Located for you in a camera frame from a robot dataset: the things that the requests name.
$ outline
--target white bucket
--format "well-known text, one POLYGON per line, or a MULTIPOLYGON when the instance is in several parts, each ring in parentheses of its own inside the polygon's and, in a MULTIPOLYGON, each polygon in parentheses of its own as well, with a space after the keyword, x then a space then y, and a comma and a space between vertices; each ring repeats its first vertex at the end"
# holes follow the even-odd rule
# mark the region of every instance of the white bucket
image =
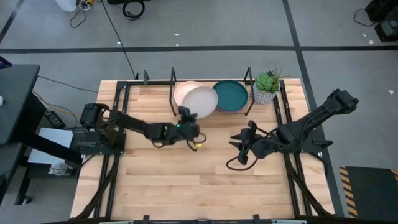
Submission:
POLYGON ((67 12, 73 12, 76 9, 76 0, 55 0, 60 8, 67 12))

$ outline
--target white paper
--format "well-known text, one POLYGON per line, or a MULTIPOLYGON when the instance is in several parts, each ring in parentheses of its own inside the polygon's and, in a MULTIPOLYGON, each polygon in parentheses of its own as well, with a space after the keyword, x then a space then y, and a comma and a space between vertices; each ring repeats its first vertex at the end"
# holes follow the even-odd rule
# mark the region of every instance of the white paper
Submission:
MULTIPOLYGON (((73 132, 68 130, 59 130, 52 128, 41 128, 39 136, 46 138, 50 141, 56 142, 67 148, 70 147, 72 142, 73 132)), ((45 152, 33 149, 30 153, 28 162, 39 163, 39 164, 57 164, 59 162, 65 162, 65 160, 57 158, 55 156, 50 156, 45 152)))

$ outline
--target white plate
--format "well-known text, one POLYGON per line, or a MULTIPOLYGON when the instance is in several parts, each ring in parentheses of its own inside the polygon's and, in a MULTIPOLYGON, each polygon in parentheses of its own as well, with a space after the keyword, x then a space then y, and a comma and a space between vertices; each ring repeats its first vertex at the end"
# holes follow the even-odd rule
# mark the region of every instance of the white plate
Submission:
POLYGON ((197 113, 197 119, 200 119, 209 116, 216 109, 217 103, 216 91, 207 86, 200 86, 187 93, 181 106, 189 108, 191 114, 197 113))
POLYGON ((178 86, 175 87, 173 95, 175 103, 181 106, 183 99, 189 93, 189 91, 199 86, 203 86, 203 84, 195 81, 186 81, 178 84, 178 86))

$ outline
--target succulent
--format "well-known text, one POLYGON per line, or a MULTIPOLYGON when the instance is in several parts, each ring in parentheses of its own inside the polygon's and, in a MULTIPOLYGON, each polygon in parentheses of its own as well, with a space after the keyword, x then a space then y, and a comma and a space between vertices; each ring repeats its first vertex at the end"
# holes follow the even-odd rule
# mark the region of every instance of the succulent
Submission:
POLYGON ((256 77, 256 85, 259 90, 275 93, 279 90, 279 80, 282 78, 277 69, 270 70, 256 77))

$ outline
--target potted plant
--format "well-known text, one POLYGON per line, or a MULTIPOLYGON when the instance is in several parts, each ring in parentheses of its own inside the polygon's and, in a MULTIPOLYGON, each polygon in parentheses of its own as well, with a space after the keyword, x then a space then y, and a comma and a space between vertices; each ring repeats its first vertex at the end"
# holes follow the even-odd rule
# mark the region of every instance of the potted plant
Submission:
POLYGON ((255 102, 260 104, 272 102, 278 94, 280 88, 279 80, 281 78, 282 75, 280 75, 280 72, 278 73, 276 68, 256 77, 256 82, 253 86, 255 102))

